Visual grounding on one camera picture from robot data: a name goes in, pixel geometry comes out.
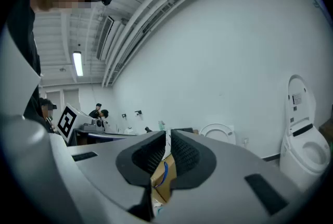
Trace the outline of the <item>ceiling air vent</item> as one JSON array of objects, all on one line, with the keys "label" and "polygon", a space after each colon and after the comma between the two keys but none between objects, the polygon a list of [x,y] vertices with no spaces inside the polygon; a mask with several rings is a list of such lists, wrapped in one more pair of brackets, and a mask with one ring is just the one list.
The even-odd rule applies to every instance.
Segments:
[{"label": "ceiling air vent", "polygon": [[103,25],[96,51],[96,57],[99,61],[106,60],[111,45],[112,32],[114,31],[113,26],[114,20],[112,17],[108,16]]}]

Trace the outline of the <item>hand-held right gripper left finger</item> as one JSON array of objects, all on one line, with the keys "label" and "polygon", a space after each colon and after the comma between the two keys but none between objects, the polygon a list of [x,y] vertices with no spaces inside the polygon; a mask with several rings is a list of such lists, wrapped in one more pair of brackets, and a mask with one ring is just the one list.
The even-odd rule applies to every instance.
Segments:
[{"label": "hand-held right gripper left finger", "polygon": [[166,145],[164,131],[68,150],[89,182],[126,212],[151,221],[151,176],[159,166]]}]

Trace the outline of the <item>ceiling tube light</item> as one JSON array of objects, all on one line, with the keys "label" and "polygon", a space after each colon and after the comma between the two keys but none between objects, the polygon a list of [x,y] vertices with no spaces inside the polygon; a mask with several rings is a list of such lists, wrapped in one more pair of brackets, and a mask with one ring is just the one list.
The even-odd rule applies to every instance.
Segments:
[{"label": "ceiling tube light", "polygon": [[73,61],[76,70],[76,74],[78,77],[83,76],[83,67],[82,67],[82,54],[79,51],[73,52]]}]

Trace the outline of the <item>large cardboard box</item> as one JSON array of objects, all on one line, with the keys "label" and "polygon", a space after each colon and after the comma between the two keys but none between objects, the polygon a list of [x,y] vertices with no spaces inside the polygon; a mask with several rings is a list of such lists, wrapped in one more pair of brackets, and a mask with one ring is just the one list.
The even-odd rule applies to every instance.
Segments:
[{"label": "large cardboard box", "polygon": [[161,161],[151,176],[152,197],[162,204],[171,197],[171,181],[177,177],[176,165],[172,154]]}]

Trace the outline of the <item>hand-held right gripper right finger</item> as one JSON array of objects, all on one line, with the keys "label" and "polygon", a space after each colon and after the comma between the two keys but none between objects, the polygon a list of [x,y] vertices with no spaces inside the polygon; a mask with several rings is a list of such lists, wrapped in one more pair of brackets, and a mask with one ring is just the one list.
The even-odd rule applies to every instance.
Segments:
[{"label": "hand-held right gripper right finger", "polygon": [[171,132],[176,177],[156,224],[279,224],[299,188],[276,167],[234,144]]}]

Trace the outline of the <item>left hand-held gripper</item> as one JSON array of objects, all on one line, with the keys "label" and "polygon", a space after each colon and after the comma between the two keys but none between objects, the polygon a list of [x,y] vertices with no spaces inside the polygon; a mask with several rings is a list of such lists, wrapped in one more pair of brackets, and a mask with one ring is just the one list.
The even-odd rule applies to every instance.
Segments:
[{"label": "left hand-held gripper", "polygon": [[81,112],[70,104],[66,104],[57,129],[67,144],[96,144],[134,138],[136,135],[104,133],[104,124]]}]

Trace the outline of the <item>white smart toilet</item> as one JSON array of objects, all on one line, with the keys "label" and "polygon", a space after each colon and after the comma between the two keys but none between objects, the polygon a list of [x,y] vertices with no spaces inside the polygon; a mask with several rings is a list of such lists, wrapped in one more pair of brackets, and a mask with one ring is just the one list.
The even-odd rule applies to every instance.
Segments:
[{"label": "white smart toilet", "polygon": [[283,136],[279,168],[302,191],[324,173],[331,160],[329,145],[308,120],[292,123]]}]

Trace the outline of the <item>white labelled toilet lid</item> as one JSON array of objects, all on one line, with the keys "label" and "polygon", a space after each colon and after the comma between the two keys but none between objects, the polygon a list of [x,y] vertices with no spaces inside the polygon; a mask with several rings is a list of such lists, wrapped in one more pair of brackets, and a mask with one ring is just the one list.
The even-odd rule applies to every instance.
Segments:
[{"label": "white labelled toilet lid", "polygon": [[298,74],[289,78],[285,109],[287,130],[291,135],[314,124],[316,100],[308,83]]}]

